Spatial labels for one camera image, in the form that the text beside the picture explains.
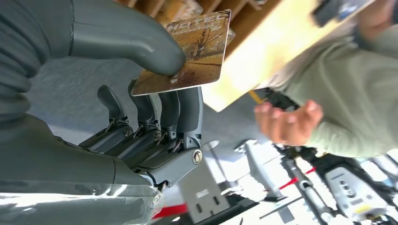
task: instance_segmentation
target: gray robotic hand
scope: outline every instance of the gray robotic hand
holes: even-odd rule
[[[160,75],[177,73],[185,62],[184,53],[160,24],[111,0],[2,0],[0,4],[0,193],[24,193],[29,188],[20,187],[31,187],[34,193],[98,195],[93,190],[101,189],[82,188],[81,184],[155,186],[162,191],[200,162],[200,88],[161,96],[163,108],[172,105],[162,112],[161,128],[157,119],[147,114],[152,106],[141,107],[141,103],[150,102],[149,97],[131,97],[138,108],[140,124],[140,130],[133,132],[117,97],[106,86],[101,87],[99,99],[109,110],[110,124],[80,146],[53,136],[44,121],[26,114],[30,103],[22,93],[29,91],[29,78],[49,58],[125,58]],[[174,172],[171,170],[177,162],[186,162],[187,158],[185,170],[168,175]],[[57,188],[42,185],[46,182]],[[118,192],[111,188],[102,194],[111,192],[117,196]],[[59,214],[57,204],[41,204],[33,207],[33,217],[26,216],[31,214],[28,210],[22,210],[25,217],[10,216],[13,210],[6,214],[0,211],[0,223],[54,224],[56,220],[63,224],[59,221],[64,220],[68,224],[120,224],[113,223],[105,211],[113,208],[109,212],[111,218],[124,222],[143,213],[127,213],[126,208],[122,210],[126,201],[120,203],[116,199],[103,203],[103,209],[93,210],[92,206],[98,204],[91,204],[61,206],[63,210],[74,209],[77,214],[84,211],[84,218],[72,212]],[[145,208],[142,202],[134,204],[135,209]],[[46,215],[47,220],[40,221],[40,215]]]

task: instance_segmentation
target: gray floor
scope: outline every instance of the gray floor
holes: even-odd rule
[[[107,125],[107,110],[97,99],[97,89],[108,85],[124,103],[130,122],[137,127],[137,110],[127,86],[138,76],[140,67],[128,60],[86,60],[67,58],[48,62],[32,79],[27,94],[29,113],[44,119],[56,135],[79,143]],[[154,100],[160,113],[160,101]],[[235,161],[234,147],[246,138],[266,138],[259,134],[253,116],[254,101],[245,95],[224,111],[204,109],[203,143],[218,139],[220,159]]]

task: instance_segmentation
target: sleeve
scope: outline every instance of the sleeve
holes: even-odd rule
[[[383,31],[368,44],[371,51],[398,59],[398,24]]]
[[[387,153],[390,148],[380,146],[371,138],[361,138],[353,132],[328,121],[322,121],[314,130],[307,146],[343,157],[374,157]]]

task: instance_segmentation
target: screw head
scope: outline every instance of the screw head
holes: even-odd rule
[[[124,130],[123,133],[124,133],[125,137],[128,137],[128,136],[133,134],[133,130],[131,128],[127,128],[127,129]]]
[[[161,132],[156,131],[155,135],[153,136],[154,139],[158,140],[161,137]]]
[[[192,162],[195,165],[198,165],[200,162],[202,162],[202,158],[203,158],[203,155],[202,155],[202,151],[200,149],[196,149],[195,151],[193,151]]]
[[[153,198],[152,202],[153,202],[154,204],[157,204],[157,203],[159,203],[160,199],[161,199],[161,196],[160,196],[160,195],[156,195],[156,196]]]
[[[333,216],[328,212],[324,212],[321,214],[321,218],[326,223],[330,223],[330,221],[333,219]]]

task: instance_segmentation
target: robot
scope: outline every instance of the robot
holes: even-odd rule
[[[162,206],[162,191],[202,160],[201,89],[160,94],[160,121],[150,96],[130,94],[138,110],[133,131],[103,85],[98,98],[109,125],[78,146],[27,114],[22,93],[49,58],[125,58],[171,76],[185,62],[183,51],[155,20],[110,0],[0,5],[0,223],[146,224]]]

